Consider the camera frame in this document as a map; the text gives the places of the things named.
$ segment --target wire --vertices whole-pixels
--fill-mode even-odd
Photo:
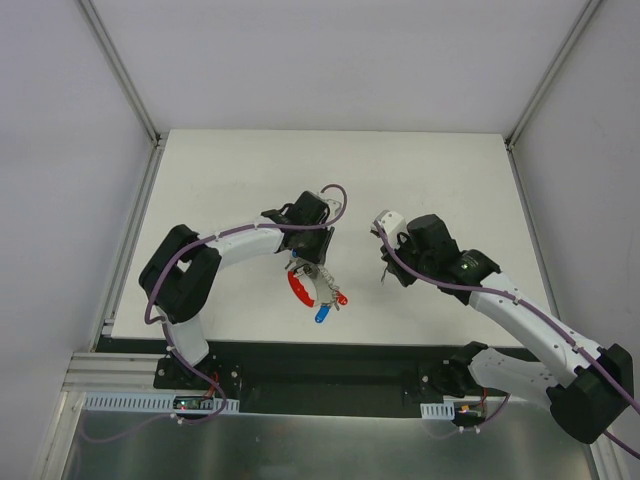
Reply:
[[[160,276],[158,277],[158,280],[156,281],[156,284],[153,287],[153,290],[151,291],[151,295],[149,295],[149,301],[147,302],[147,306],[145,308],[145,312],[144,312],[144,321],[147,325],[151,325],[155,322],[158,321],[162,321],[162,332],[164,334],[164,337],[167,341],[167,344],[169,345],[170,349],[171,349],[171,353],[173,354],[173,356],[184,365],[184,367],[189,370],[191,373],[193,373],[194,375],[202,378],[204,381],[206,381],[207,383],[209,383],[211,385],[211,389],[217,391],[220,394],[220,397],[222,398],[222,404],[220,406],[220,408],[218,408],[216,411],[211,412],[210,414],[208,414],[207,416],[197,419],[197,420],[190,420],[187,418],[182,417],[181,418],[181,422],[182,423],[186,423],[187,425],[198,425],[201,423],[205,423],[215,417],[217,417],[220,413],[222,413],[224,411],[224,409],[227,407],[227,396],[225,395],[224,391],[222,390],[222,388],[220,388],[220,385],[218,382],[216,382],[214,379],[208,377],[207,375],[205,375],[204,373],[200,372],[199,370],[197,370],[196,368],[194,368],[193,366],[191,366],[189,364],[189,362],[187,362],[187,360],[180,354],[180,352],[177,350],[175,343],[173,341],[173,338],[171,337],[171,333],[169,332],[169,329],[166,325],[166,319],[163,316],[157,316],[154,318],[150,318],[151,317],[151,309],[153,308],[153,305],[155,304],[155,301],[158,297],[158,292],[160,291],[160,287],[162,287],[162,283],[165,281],[165,279],[167,278],[167,275],[169,274],[169,271],[171,270],[171,268],[178,262],[178,260],[185,254],[187,253],[189,250],[192,250],[200,245],[204,245],[206,243],[212,242],[213,240],[216,240],[217,238],[222,238],[225,237],[227,235],[232,235],[234,233],[239,233],[239,232],[243,232],[246,230],[251,230],[251,229],[258,229],[258,228],[277,228],[279,230],[296,230],[296,231],[306,231],[306,230],[321,230],[323,228],[327,228],[330,227],[331,225],[333,225],[334,223],[336,223],[338,220],[340,220],[342,218],[342,216],[344,215],[344,212],[347,209],[347,191],[344,189],[344,187],[342,187],[341,185],[338,185],[337,183],[331,183],[329,185],[326,185],[324,188],[322,188],[322,190],[320,191],[321,193],[324,193],[326,190],[330,189],[330,188],[337,188],[338,190],[340,190],[340,192],[342,193],[342,208],[340,209],[340,211],[338,212],[338,214],[336,215],[335,218],[333,218],[332,220],[319,224],[319,225],[279,225],[279,224],[274,224],[274,223],[261,223],[261,224],[248,224],[248,225],[244,225],[242,227],[236,227],[236,228],[231,228],[229,230],[226,230],[222,233],[220,233],[219,235],[211,235],[209,237],[203,238],[201,240],[197,240],[193,243],[190,243],[188,245],[186,245],[185,247],[181,248],[180,250],[178,250],[178,252],[171,257],[171,259],[169,260],[169,262],[167,263],[167,265],[164,267],[164,269],[162,270],[162,273],[160,274]],[[85,416],[83,416],[83,418],[80,420],[80,423],[78,425],[78,434],[80,435],[80,437],[88,442],[88,443],[93,443],[93,444],[102,444],[102,443],[109,443],[109,442],[113,442],[115,440],[118,440],[120,438],[126,437],[132,433],[137,432],[138,430],[144,428],[145,426],[149,425],[150,423],[153,423],[157,420],[160,420],[161,418],[173,418],[174,414],[166,414],[166,413],[162,413],[159,415],[155,415],[151,418],[148,418],[147,420],[139,423],[138,425],[135,425],[134,427],[125,430],[124,432],[120,432],[117,433],[116,435],[112,435],[110,437],[105,437],[105,438],[93,438],[90,437],[85,429],[84,429],[84,422],[85,422]]]
[[[484,422],[482,422],[483,427],[486,427],[488,423],[492,422],[500,414],[500,412],[504,411],[504,407],[507,406],[507,403],[509,403],[510,398],[511,398],[511,394],[507,393],[507,395],[504,397],[504,400],[502,401],[500,406],[496,408],[495,412],[489,415],[487,419]]]
[[[604,436],[607,437],[609,440],[611,440],[613,443],[615,443],[616,445],[618,445],[621,449],[623,449],[625,452],[627,452],[629,455],[637,458],[638,460],[640,460],[640,453],[636,452],[633,448],[631,448],[629,445],[627,445],[626,443],[624,443],[622,440],[620,440],[619,438],[617,438],[613,433],[611,432],[604,432]]]
[[[389,252],[389,255],[391,256],[391,258],[393,258],[393,260],[398,265],[400,265],[400,267],[405,272],[409,273],[410,275],[413,275],[414,277],[419,278],[423,282],[427,282],[427,283],[429,283],[431,285],[435,285],[436,287],[440,287],[440,288],[446,288],[446,289],[449,289],[449,290],[459,290],[459,291],[464,291],[464,292],[491,293],[493,295],[498,295],[500,297],[507,298],[512,302],[513,301],[517,301],[519,305],[522,305],[527,310],[529,310],[530,312],[534,313],[543,322],[545,322],[549,327],[551,327],[551,329],[553,331],[555,331],[558,335],[560,335],[560,337],[562,337],[562,339],[564,341],[566,341],[572,348],[574,348],[578,353],[580,353],[583,356],[583,358],[585,358],[591,365],[593,365],[593,367],[607,380],[607,382],[609,382],[609,384],[620,394],[620,396],[622,396],[622,398],[624,398],[625,401],[627,403],[629,403],[629,405],[631,405],[631,407],[638,414],[640,414],[640,403],[638,403],[631,395],[629,395],[629,393],[624,388],[622,388],[622,385],[620,385],[609,374],[609,372],[607,372],[604,369],[604,367],[598,363],[598,361],[595,358],[593,358],[583,347],[579,346],[577,344],[577,342],[573,339],[573,337],[571,337],[571,335],[569,335],[562,328],[560,328],[556,324],[556,322],[553,321],[551,319],[551,317],[549,317],[549,315],[544,313],[538,307],[536,307],[535,305],[532,305],[531,303],[527,302],[526,300],[522,300],[522,299],[516,298],[515,295],[513,295],[513,294],[511,294],[509,292],[504,292],[502,290],[497,290],[495,288],[472,287],[472,286],[468,286],[468,285],[456,285],[455,283],[441,282],[440,280],[435,280],[433,278],[426,277],[426,276],[416,272],[411,267],[409,267],[406,263],[404,263],[400,259],[400,257],[398,257],[398,254],[396,254],[395,250],[393,249],[393,247],[389,243],[389,237],[387,236],[386,232],[384,231],[384,229],[382,228],[380,223],[376,220],[373,224],[376,227],[376,230],[378,230],[378,234],[380,235],[380,239],[382,240],[382,243],[384,244],[384,247],[387,249],[387,252]],[[624,442],[622,442],[621,440],[616,438],[612,433],[605,432],[605,435],[608,438],[610,438],[612,441],[614,441],[617,445],[619,445],[621,448],[623,448],[625,451],[627,451],[628,453],[630,453],[634,457],[640,459],[640,453],[636,452],[631,447],[626,445]]]
[[[477,407],[478,405],[480,405],[482,407],[482,411],[484,412],[486,410],[484,402],[488,396],[489,396],[489,390],[485,387],[482,387],[482,396],[480,397],[480,401],[478,403],[470,404],[469,407]]]
[[[151,325],[151,324],[153,324],[155,322],[161,321],[162,322],[162,332],[164,333],[164,337],[165,337],[165,339],[167,341],[167,344],[169,345],[169,347],[171,347],[171,353],[173,353],[174,357],[180,363],[182,363],[184,365],[184,367],[187,370],[189,370],[191,373],[193,373],[194,375],[202,378],[207,383],[209,383],[220,394],[220,397],[222,398],[222,404],[220,405],[220,408],[218,410],[216,410],[215,412],[212,412],[209,415],[207,415],[206,417],[200,418],[198,420],[183,419],[184,423],[191,424],[191,425],[196,425],[196,424],[199,424],[199,423],[204,423],[204,422],[210,420],[211,418],[214,418],[214,417],[218,416],[227,407],[227,397],[226,397],[225,393],[222,391],[222,389],[220,388],[220,385],[216,381],[214,381],[212,378],[209,378],[207,375],[205,375],[204,373],[200,372],[199,370],[197,370],[196,368],[191,366],[189,364],[189,362],[187,362],[185,360],[185,358],[180,354],[180,352],[178,351],[178,349],[175,346],[175,343],[173,342],[173,339],[171,338],[171,333],[169,332],[169,329],[168,329],[167,324],[166,324],[167,319],[165,317],[163,317],[162,315],[159,315],[157,317],[151,318],[151,309],[155,305],[156,299],[158,298],[158,293],[160,292],[160,288],[162,287],[162,284],[164,283],[164,281],[167,278],[167,276],[169,275],[169,272],[171,271],[173,266],[176,263],[178,263],[180,258],[182,258],[182,256],[185,253],[187,253],[188,251],[190,251],[190,250],[192,250],[192,249],[194,249],[196,247],[199,247],[200,245],[207,244],[207,243],[212,242],[214,240],[217,240],[219,238],[223,238],[223,237],[226,237],[228,235],[233,235],[235,233],[240,233],[240,232],[244,232],[244,231],[247,231],[247,230],[260,229],[260,228],[269,228],[269,229],[278,229],[278,230],[292,230],[292,231],[308,231],[308,230],[321,230],[323,228],[330,227],[331,225],[333,225],[334,223],[336,223],[338,220],[340,220],[342,218],[342,216],[344,215],[344,212],[347,210],[347,201],[348,201],[347,191],[344,189],[344,187],[342,187],[341,185],[338,185],[337,183],[331,183],[329,185],[325,185],[322,188],[322,190],[320,190],[320,192],[324,193],[325,191],[327,191],[330,188],[337,188],[342,193],[342,208],[340,209],[338,214],[335,216],[335,218],[333,218],[332,220],[330,220],[328,222],[325,222],[325,223],[321,223],[319,225],[282,225],[282,224],[277,224],[277,223],[260,223],[260,224],[256,225],[256,224],[250,223],[250,224],[243,225],[243,226],[240,226],[240,227],[230,228],[229,230],[225,230],[225,231],[221,232],[218,235],[210,235],[210,236],[205,237],[205,238],[203,238],[201,240],[197,240],[197,241],[192,242],[192,243],[190,243],[188,245],[185,245],[180,250],[178,250],[175,253],[175,255],[173,255],[173,257],[171,257],[171,259],[167,262],[167,264],[165,265],[164,269],[160,273],[160,276],[158,277],[158,280],[156,281],[156,284],[153,286],[153,289],[151,290],[151,294],[149,295],[149,301],[147,302],[147,307],[145,308],[145,312],[144,312],[144,322],[147,325]]]
[[[219,378],[220,376],[218,375],[218,372],[213,372],[213,375],[211,375],[211,380],[213,380],[216,383],[218,383]],[[215,393],[216,393],[216,389],[213,388],[212,386],[209,388],[209,390],[205,392],[202,398],[205,400],[211,400],[211,398],[215,396]]]

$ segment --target enclosure wall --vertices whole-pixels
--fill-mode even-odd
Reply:
[[[586,0],[94,0],[158,129],[507,134]]]
[[[148,140],[72,1],[0,6],[0,476],[27,478]]]
[[[604,346],[619,342],[627,348],[636,359],[636,385],[638,25],[637,1],[605,2],[515,149],[562,318]],[[639,425],[628,409],[614,428],[637,449]],[[640,478],[640,463],[629,464],[631,478]]]

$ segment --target purple cable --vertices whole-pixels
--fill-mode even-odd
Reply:
[[[178,263],[178,260],[180,260],[180,257],[182,257],[185,253],[187,253],[189,250],[196,248],[200,245],[204,245],[206,243],[209,243],[217,238],[222,238],[225,237],[227,235],[232,235],[234,233],[239,233],[239,232],[244,232],[246,230],[252,230],[252,229],[258,229],[258,228],[277,228],[279,230],[297,230],[297,231],[304,231],[304,230],[321,230],[323,228],[327,228],[330,227],[331,225],[333,225],[334,223],[336,223],[338,220],[340,220],[342,218],[342,216],[344,215],[344,212],[347,209],[347,191],[344,189],[344,187],[342,187],[341,185],[338,185],[337,183],[331,183],[329,185],[326,185],[325,187],[322,188],[322,190],[320,191],[321,193],[324,193],[326,190],[330,189],[330,188],[337,188],[338,190],[340,190],[340,192],[342,193],[342,208],[340,209],[340,211],[338,212],[338,214],[336,215],[336,217],[326,223],[322,223],[320,225],[279,225],[279,224],[274,224],[274,223],[260,223],[258,225],[254,225],[254,224],[249,224],[249,225],[243,225],[241,227],[235,227],[235,228],[231,228],[229,230],[225,230],[224,232],[221,232],[219,235],[211,235],[209,237],[203,238],[201,240],[197,240],[193,243],[190,243],[189,245],[184,246],[183,248],[181,248],[180,250],[178,250],[178,252],[171,257],[171,259],[169,260],[169,262],[167,263],[167,265],[165,265],[164,269],[162,270],[162,273],[160,274],[160,276],[158,277],[158,280],[156,281],[156,284],[153,287],[153,290],[151,291],[151,295],[149,295],[149,301],[147,302],[147,307],[145,309],[144,312],[144,322],[147,325],[151,325],[155,322],[164,320],[164,317],[162,316],[157,316],[154,318],[150,318],[151,317],[151,309],[153,308],[153,305],[155,304],[155,301],[158,297],[158,292],[160,291],[160,287],[162,287],[162,283],[165,281],[165,279],[167,278],[167,275],[169,274],[169,271],[171,270],[171,268]],[[203,380],[205,380],[207,383],[209,383],[213,388],[215,388],[215,390],[220,393],[220,396],[222,397],[222,405],[220,406],[220,408],[218,408],[218,410],[211,412],[210,414],[208,414],[206,417],[197,419],[197,420],[189,420],[186,418],[182,418],[182,422],[186,423],[187,425],[198,425],[204,422],[207,422],[209,420],[211,420],[212,418],[217,417],[220,413],[222,413],[224,411],[224,409],[227,406],[227,396],[225,395],[224,391],[222,390],[222,388],[220,388],[220,385],[215,382],[212,378],[209,378],[208,376],[206,376],[204,373],[200,372],[199,370],[195,369],[194,367],[192,367],[189,362],[186,361],[186,359],[180,354],[180,352],[178,352],[178,350],[175,348],[175,343],[173,342],[173,339],[171,338],[171,334],[169,333],[169,330],[167,328],[167,326],[165,324],[162,325],[162,332],[164,333],[164,337],[167,341],[167,344],[169,345],[169,347],[172,347],[172,353],[174,355],[174,357],[184,365],[184,367],[186,369],[188,369],[191,373],[193,373],[194,375],[197,375],[198,377],[202,378]],[[129,430],[125,430],[124,432],[120,432],[116,435],[112,435],[110,437],[105,437],[105,438],[92,438],[89,435],[87,435],[87,433],[84,430],[84,419],[80,421],[80,424],[78,426],[78,433],[80,435],[80,437],[85,440],[88,443],[94,443],[94,444],[101,444],[101,443],[109,443],[112,442],[114,440],[118,440],[120,438],[126,437],[127,435],[130,435],[132,433],[137,432],[138,430],[140,430],[141,428],[144,428],[145,426],[149,425],[150,423],[155,422],[156,420],[159,420],[161,418],[171,418],[171,415],[167,415],[166,413],[162,413],[160,415],[155,415],[151,418],[148,418],[147,420],[145,420],[144,422],[139,423],[138,425],[130,428]]]
[[[485,427],[487,425],[487,423],[492,422],[494,418],[496,418],[498,416],[498,414],[500,412],[502,412],[504,410],[504,407],[507,406],[507,403],[509,403],[509,399],[511,398],[511,394],[507,393],[507,395],[504,397],[504,400],[502,401],[502,403],[498,406],[498,408],[496,408],[496,411],[493,412],[491,415],[489,415],[487,417],[487,419],[482,422],[482,425],[480,425],[481,427]]]
[[[413,275],[414,277],[419,278],[420,280],[422,280],[424,282],[430,283],[431,285],[435,285],[436,287],[447,288],[447,289],[450,289],[450,290],[460,290],[460,291],[464,291],[464,292],[491,293],[493,295],[498,295],[500,297],[507,298],[512,302],[517,300],[515,295],[513,295],[513,294],[511,294],[509,292],[504,292],[502,290],[497,290],[495,288],[470,287],[470,286],[467,286],[467,285],[456,285],[455,283],[441,282],[439,280],[435,280],[433,278],[429,278],[429,277],[425,277],[424,275],[421,275],[420,273],[416,272],[411,267],[409,267],[406,263],[404,263],[400,259],[400,257],[398,257],[398,255],[396,254],[395,250],[389,244],[389,237],[387,237],[387,234],[384,231],[384,229],[382,228],[382,226],[380,225],[380,223],[378,223],[376,221],[376,222],[374,222],[374,225],[375,225],[376,229],[378,230],[378,234],[380,235],[380,239],[382,240],[382,243],[384,244],[384,247],[387,249],[387,252],[389,252],[389,255],[391,255],[391,258],[393,258],[393,260],[398,265],[400,265],[400,267],[405,272]],[[549,327],[551,327],[551,329],[553,331],[555,331],[558,335],[560,335],[562,337],[562,339],[564,341],[566,341],[571,347],[576,347],[577,346],[577,342],[573,339],[573,337],[571,337],[571,335],[569,335],[562,328],[560,328],[556,324],[556,322],[554,322],[551,319],[551,317],[549,317],[549,315],[544,313],[542,310],[537,308],[535,305],[532,305],[531,303],[527,302],[526,300],[519,300],[518,304],[522,305],[527,310],[529,310],[530,312],[533,312],[536,316],[538,316]],[[593,367],[607,380],[607,382],[609,382],[609,384],[611,384],[611,386],[613,388],[615,388],[615,390],[620,394],[620,396],[622,396],[622,398],[624,398],[629,403],[629,405],[631,405],[631,407],[638,414],[640,414],[640,403],[638,403],[631,395],[629,395],[629,392],[627,392],[624,388],[622,388],[622,385],[620,385],[609,374],[609,372],[607,372],[604,369],[604,367],[602,365],[600,365],[600,363],[598,363],[598,361],[595,358],[593,358],[591,355],[589,355],[589,353],[582,347],[577,347],[576,351],[578,353],[580,353],[591,365],[593,365]],[[615,441],[616,444],[620,445],[621,447],[622,447],[622,445],[624,445],[624,447],[622,447],[622,448],[624,448],[629,453],[633,452],[633,453],[631,453],[631,455],[633,455],[634,457],[640,458],[640,453],[636,452],[631,447],[629,447],[628,445],[624,444],[621,440],[617,439],[612,433],[605,432],[605,435],[608,438],[612,439],[612,440],[615,438],[614,441]]]
[[[171,257],[169,262],[167,262],[167,264],[165,265],[164,269],[160,273],[160,276],[158,277],[158,280],[156,281],[156,284],[153,286],[153,289],[151,290],[151,295],[149,295],[149,301],[147,302],[147,307],[145,308],[145,311],[144,311],[144,322],[147,325],[151,325],[151,324],[153,324],[155,322],[165,320],[165,318],[163,316],[161,316],[161,315],[159,315],[157,317],[154,317],[154,318],[151,318],[151,309],[153,308],[153,305],[155,304],[156,299],[158,298],[158,292],[160,291],[160,288],[162,287],[163,282],[167,278],[167,275],[169,275],[169,272],[171,271],[171,268],[173,268],[173,266],[176,263],[178,263],[180,258],[185,253],[187,253],[189,250],[192,250],[193,248],[196,248],[196,247],[198,247],[200,245],[204,245],[206,243],[212,242],[213,240],[216,240],[218,238],[226,237],[228,235],[232,235],[234,233],[244,232],[244,231],[247,231],[247,230],[253,230],[253,229],[258,229],[258,228],[276,228],[276,229],[279,229],[279,230],[297,230],[297,231],[321,230],[323,228],[330,227],[331,225],[336,223],[338,220],[340,220],[342,218],[342,216],[344,215],[344,212],[347,209],[347,200],[348,200],[347,191],[341,185],[338,185],[337,183],[331,183],[331,184],[326,185],[325,187],[323,187],[320,192],[324,193],[329,188],[337,188],[342,193],[342,208],[340,209],[340,211],[338,212],[338,214],[336,215],[336,217],[334,219],[332,219],[332,220],[330,220],[330,221],[328,221],[326,223],[322,223],[320,225],[280,225],[280,224],[275,224],[275,223],[260,223],[260,224],[257,224],[257,225],[248,224],[248,225],[243,225],[243,226],[240,226],[240,227],[231,228],[229,230],[225,230],[224,232],[221,232],[219,235],[210,235],[208,237],[205,237],[203,239],[197,240],[197,241],[195,241],[193,243],[190,243],[190,244],[185,245],[184,247],[182,247],[180,250],[178,250],[176,252],[176,254],[173,257]],[[185,368],[187,368],[191,373],[193,373],[194,375],[197,375],[198,377],[200,377],[203,380],[205,380],[206,382],[208,382],[211,386],[213,386],[213,388],[215,388],[216,391],[219,392],[220,396],[222,397],[222,405],[215,412],[212,412],[209,415],[207,415],[206,417],[198,419],[198,420],[183,420],[183,421],[185,423],[188,423],[188,424],[191,424],[191,425],[195,425],[195,424],[199,424],[199,423],[204,423],[205,421],[207,421],[207,420],[209,420],[209,419],[211,419],[213,417],[216,417],[222,411],[224,411],[224,409],[227,406],[227,397],[224,394],[224,392],[222,391],[222,389],[220,388],[220,385],[218,385],[218,383],[215,382],[213,379],[209,378],[208,376],[206,376],[205,374],[203,374],[199,370],[197,370],[194,367],[192,367],[191,365],[189,365],[189,362],[187,362],[184,359],[184,357],[175,348],[175,344],[173,342],[173,339],[171,338],[171,334],[169,333],[169,329],[167,328],[167,326],[165,324],[162,325],[162,331],[164,333],[164,337],[165,337],[169,347],[173,347],[172,348],[172,353],[178,359],[178,361],[180,361],[185,366]]]
[[[604,432],[604,436],[607,437],[609,440],[611,440],[616,445],[618,445],[621,449],[623,449],[629,455],[631,455],[631,456],[637,458],[638,460],[640,460],[640,453],[636,452],[633,448],[631,448],[629,445],[624,443],[622,440],[620,440],[614,434],[612,434],[610,432]]]

